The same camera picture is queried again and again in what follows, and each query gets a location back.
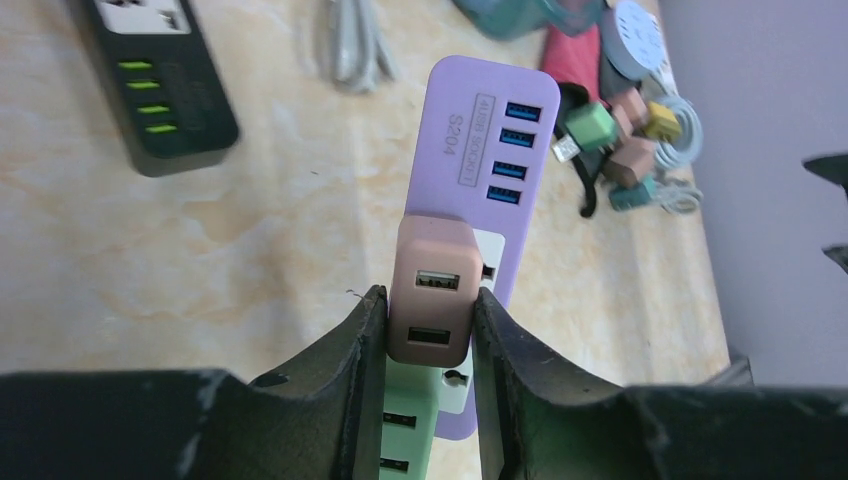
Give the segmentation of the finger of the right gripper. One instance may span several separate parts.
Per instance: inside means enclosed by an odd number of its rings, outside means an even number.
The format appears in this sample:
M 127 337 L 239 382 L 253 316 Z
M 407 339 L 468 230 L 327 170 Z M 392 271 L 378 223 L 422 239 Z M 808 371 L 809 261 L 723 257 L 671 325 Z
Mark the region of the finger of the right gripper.
M 802 162 L 810 173 L 841 187 L 848 193 L 848 154 L 829 154 Z
M 845 273 L 848 273 L 848 244 L 834 244 L 822 248 L 822 253 Z

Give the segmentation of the blue round power socket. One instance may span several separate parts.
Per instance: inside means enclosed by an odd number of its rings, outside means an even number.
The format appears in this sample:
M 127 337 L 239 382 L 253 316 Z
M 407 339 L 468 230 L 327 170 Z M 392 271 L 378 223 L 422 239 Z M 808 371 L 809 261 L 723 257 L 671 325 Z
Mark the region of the blue round power socket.
M 603 13 L 599 27 L 604 55 L 628 80 L 658 73 L 667 60 L 656 17 L 637 1 L 617 1 Z

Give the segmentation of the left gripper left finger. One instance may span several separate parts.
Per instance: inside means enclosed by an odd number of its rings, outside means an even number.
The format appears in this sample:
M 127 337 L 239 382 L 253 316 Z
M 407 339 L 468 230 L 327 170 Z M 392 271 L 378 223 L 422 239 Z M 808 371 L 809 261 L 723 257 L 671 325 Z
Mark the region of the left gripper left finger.
M 225 369 L 1 378 L 5 479 L 375 479 L 387 293 L 244 382 Z

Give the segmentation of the purple power strip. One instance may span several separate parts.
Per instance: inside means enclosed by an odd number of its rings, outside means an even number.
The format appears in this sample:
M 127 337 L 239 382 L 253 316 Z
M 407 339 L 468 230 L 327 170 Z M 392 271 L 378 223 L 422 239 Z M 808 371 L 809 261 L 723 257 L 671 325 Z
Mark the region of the purple power strip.
M 548 74 L 460 55 L 432 69 L 404 216 L 460 220 L 483 260 L 480 289 L 510 302 L 560 104 Z M 435 433 L 474 432 L 474 370 L 440 370 Z

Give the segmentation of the black power strip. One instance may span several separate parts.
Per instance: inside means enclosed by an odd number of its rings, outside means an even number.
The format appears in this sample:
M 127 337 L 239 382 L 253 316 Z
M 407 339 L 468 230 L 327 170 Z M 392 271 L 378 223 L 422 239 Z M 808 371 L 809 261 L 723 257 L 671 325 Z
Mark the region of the black power strip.
M 189 1 L 69 1 L 134 169 L 220 164 L 239 126 Z

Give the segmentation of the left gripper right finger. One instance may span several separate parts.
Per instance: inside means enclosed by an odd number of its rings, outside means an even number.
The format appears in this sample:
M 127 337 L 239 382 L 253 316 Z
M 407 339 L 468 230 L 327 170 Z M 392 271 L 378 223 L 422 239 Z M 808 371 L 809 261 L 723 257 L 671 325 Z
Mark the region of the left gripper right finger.
M 720 385 L 619 387 L 475 304 L 486 479 L 843 479 L 847 394 Z

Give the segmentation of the white power strip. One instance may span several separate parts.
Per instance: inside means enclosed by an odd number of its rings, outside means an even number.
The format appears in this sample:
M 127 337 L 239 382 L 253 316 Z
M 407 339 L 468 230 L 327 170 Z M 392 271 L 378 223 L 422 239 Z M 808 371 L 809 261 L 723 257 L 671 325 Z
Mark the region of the white power strip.
M 679 90 L 673 75 L 670 59 L 665 56 L 656 71 L 652 73 L 653 81 L 665 95 L 678 96 Z

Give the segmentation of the yellow plug adapter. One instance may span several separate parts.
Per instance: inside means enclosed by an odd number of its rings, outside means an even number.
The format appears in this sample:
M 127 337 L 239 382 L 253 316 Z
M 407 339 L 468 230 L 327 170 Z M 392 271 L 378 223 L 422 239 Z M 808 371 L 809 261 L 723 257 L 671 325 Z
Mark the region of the yellow plug adapter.
M 674 143 L 682 135 L 682 126 L 674 112 L 667 106 L 649 101 L 650 118 L 642 127 L 643 134 L 653 140 Z

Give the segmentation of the pink plug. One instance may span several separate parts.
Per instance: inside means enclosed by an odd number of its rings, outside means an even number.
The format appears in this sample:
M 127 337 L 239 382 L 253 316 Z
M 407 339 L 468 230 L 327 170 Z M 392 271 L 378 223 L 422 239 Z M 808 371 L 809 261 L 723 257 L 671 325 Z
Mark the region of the pink plug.
M 633 135 L 633 124 L 621 105 L 615 105 L 610 110 L 611 117 L 615 120 L 617 127 L 616 143 L 623 144 Z
M 483 260 L 472 228 L 407 215 L 389 292 L 387 353 L 405 364 L 452 368 L 466 358 Z
M 613 108 L 620 107 L 635 128 L 642 128 L 649 121 L 650 112 L 647 103 L 636 87 L 616 94 L 608 103 Z
M 653 140 L 630 137 L 609 156 L 602 173 L 619 186 L 634 188 L 654 170 L 656 149 Z

